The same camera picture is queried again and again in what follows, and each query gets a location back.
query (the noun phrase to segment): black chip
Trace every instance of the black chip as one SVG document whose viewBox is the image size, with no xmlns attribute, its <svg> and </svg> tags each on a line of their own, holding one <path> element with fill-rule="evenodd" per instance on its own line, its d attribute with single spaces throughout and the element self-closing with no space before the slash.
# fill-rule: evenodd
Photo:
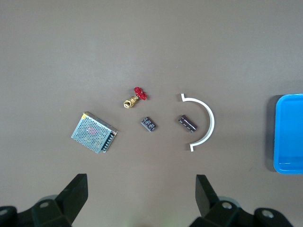
<svg viewBox="0 0 303 227">
<path fill-rule="evenodd" d="M 157 127 L 156 124 L 150 119 L 150 117 L 145 117 L 141 124 L 148 130 L 148 131 L 154 131 Z"/>
</svg>

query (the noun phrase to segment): red handle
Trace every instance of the red handle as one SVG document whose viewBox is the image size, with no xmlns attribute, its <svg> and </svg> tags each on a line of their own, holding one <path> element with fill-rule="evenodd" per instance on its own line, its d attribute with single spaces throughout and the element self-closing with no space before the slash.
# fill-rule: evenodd
<svg viewBox="0 0 303 227">
<path fill-rule="evenodd" d="M 142 90 L 142 88 L 140 87 L 135 87 L 134 88 L 134 92 L 136 93 L 136 95 L 140 98 L 145 100 L 147 98 L 147 95 L 145 94 L 145 92 Z"/>
</svg>

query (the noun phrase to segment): screw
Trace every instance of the screw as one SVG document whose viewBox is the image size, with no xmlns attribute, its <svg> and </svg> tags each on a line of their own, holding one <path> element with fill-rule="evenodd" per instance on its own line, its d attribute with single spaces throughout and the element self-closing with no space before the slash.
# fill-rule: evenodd
<svg viewBox="0 0 303 227">
<path fill-rule="evenodd" d="M 273 218 L 274 214 L 270 212 L 269 210 L 262 210 L 262 214 L 267 218 Z"/>
<path fill-rule="evenodd" d="M 231 209 L 232 208 L 232 205 L 229 203 L 229 202 L 224 202 L 222 203 L 222 206 L 225 208 L 225 209 Z"/>
</svg>

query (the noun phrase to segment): white plastic arc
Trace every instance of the white plastic arc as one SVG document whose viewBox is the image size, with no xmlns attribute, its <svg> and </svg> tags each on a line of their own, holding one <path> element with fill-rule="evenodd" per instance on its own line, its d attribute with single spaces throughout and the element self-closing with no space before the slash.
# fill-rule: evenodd
<svg viewBox="0 0 303 227">
<path fill-rule="evenodd" d="M 196 103 L 199 103 L 202 106 L 204 106 L 205 109 L 207 110 L 207 112 L 209 114 L 209 118 L 210 118 L 209 129 L 208 129 L 207 133 L 205 134 L 205 136 L 203 138 L 201 138 L 200 140 L 198 140 L 197 142 L 193 142 L 193 143 L 189 144 L 190 145 L 190 150 L 193 152 L 194 151 L 194 146 L 198 146 L 198 145 L 204 143 L 212 135 L 212 133 L 214 131 L 214 114 L 213 114 L 212 110 L 209 108 L 209 106 L 206 105 L 204 102 L 202 102 L 202 101 L 200 101 L 196 98 L 185 98 L 183 93 L 181 94 L 181 97 L 182 97 L 183 102 L 188 102 L 188 101 L 196 102 Z"/>
</svg>

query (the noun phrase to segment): electronic component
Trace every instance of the electronic component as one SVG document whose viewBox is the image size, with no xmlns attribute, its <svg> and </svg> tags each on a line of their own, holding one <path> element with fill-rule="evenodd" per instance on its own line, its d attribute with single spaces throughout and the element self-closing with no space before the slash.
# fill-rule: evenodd
<svg viewBox="0 0 303 227">
<path fill-rule="evenodd" d="M 156 124 L 150 119 L 150 117 L 145 117 L 141 124 L 148 130 L 148 131 L 154 131 L 157 127 Z"/>
<path fill-rule="evenodd" d="M 197 125 L 193 123 L 191 120 L 189 120 L 189 118 L 186 117 L 185 115 L 182 115 L 179 118 L 179 122 L 183 124 L 183 126 L 185 126 L 190 132 L 194 132 L 197 129 Z"/>
<path fill-rule="evenodd" d="M 84 112 L 71 138 L 95 151 L 105 153 L 118 130 L 90 112 Z"/>
</svg>

